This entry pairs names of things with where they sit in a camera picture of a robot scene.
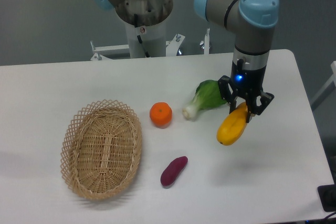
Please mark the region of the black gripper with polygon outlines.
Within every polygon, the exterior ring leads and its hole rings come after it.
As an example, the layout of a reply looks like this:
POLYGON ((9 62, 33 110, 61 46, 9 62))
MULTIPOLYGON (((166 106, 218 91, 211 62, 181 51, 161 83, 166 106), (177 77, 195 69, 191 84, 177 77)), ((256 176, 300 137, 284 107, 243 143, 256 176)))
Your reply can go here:
POLYGON ((261 115, 274 99, 274 95, 263 91, 266 66, 256 70, 238 68, 232 63, 231 76, 222 76, 218 80, 220 96, 229 105, 229 114, 237 108, 237 97, 245 98, 247 105, 246 123, 255 115, 261 115))

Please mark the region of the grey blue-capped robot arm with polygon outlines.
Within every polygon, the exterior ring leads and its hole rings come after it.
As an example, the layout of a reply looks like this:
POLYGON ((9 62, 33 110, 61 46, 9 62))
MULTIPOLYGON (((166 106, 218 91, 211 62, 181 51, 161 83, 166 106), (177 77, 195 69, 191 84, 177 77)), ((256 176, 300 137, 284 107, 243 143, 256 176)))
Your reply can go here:
MULTIPOLYGON (((130 54, 135 58, 159 57, 165 53, 164 32, 159 26, 173 8, 172 0, 94 0, 103 9, 115 9, 131 28, 130 54)), ((219 79, 219 91, 230 110, 237 98, 247 104, 245 120, 260 115, 274 96, 262 82, 278 22, 279 0, 194 0, 196 14, 235 35, 230 76, 219 79)))

